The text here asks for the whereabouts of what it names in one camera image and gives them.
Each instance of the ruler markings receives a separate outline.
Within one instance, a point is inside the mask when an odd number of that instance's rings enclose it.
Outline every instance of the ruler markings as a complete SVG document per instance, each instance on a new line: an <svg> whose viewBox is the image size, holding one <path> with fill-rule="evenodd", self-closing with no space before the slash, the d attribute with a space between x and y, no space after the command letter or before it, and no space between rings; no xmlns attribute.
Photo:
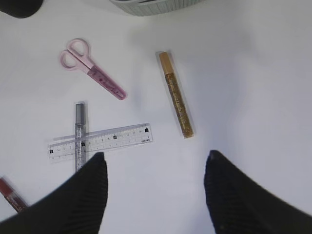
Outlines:
<svg viewBox="0 0 312 234"><path fill-rule="evenodd" d="M84 138L86 153L145 144L153 141L150 124L141 124L98 132L100 134L89 134ZM73 156L75 155L75 140L51 144L48 147L48 155L52 162L73 159Z"/></svg>

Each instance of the silver glitter pen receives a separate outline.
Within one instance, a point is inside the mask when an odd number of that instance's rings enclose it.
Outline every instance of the silver glitter pen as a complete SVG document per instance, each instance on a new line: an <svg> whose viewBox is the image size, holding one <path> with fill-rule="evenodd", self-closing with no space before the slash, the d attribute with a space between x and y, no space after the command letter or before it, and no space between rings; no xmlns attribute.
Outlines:
<svg viewBox="0 0 312 234"><path fill-rule="evenodd" d="M76 104L75 166L76 172L86 163L84 104Z"/></svg>

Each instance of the red pen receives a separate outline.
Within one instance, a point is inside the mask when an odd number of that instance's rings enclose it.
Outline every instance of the red pen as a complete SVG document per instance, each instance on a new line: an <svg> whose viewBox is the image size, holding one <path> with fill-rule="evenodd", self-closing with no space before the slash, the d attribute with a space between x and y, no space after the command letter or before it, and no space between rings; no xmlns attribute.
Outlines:
<svg viewBox="0 0 312 234"><path fill-rule="evenodd" d="M0 178L0 193L11 204L11 206L18 212L22 212L28 206L21 199L21 197L13 190L13 188L5 181L4 178Z"/></svg>

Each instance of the pen cap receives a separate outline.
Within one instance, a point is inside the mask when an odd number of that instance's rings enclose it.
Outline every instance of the pen cap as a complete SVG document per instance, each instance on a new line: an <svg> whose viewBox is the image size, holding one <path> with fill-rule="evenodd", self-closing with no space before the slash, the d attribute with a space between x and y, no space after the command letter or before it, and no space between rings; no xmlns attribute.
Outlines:
<svg viewBox="0 0 312 234"><path fill-rule="evenodd" d="M159 59L165 75L174 72L174 69L172 68L172 64L167 52L159 54Z"/></svg>
<svg viewBox="0 0 312 234"><path fill-rule="evenodd" d="M76 124L84 125L85 123L84 104L76 104Z"/></svg>
<svg viewBox="0 0 312 234"><path fill-rule="evenodd" d="M11 187L8 185L8 183L5 181L4 178L0 178L0 193L3 194L3 196L8 196L13 192Z"/></svg>

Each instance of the gray basket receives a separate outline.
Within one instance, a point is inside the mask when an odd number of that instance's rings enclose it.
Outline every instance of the gray basket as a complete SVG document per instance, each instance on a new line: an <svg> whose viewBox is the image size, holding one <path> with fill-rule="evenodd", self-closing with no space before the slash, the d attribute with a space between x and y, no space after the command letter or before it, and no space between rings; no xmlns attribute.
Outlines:
<svg viewBox="0 0 312 234"><path fill-rule="evenodd" d="M110 0L134 16L152 16L182 9L204 0Z"/></svg>

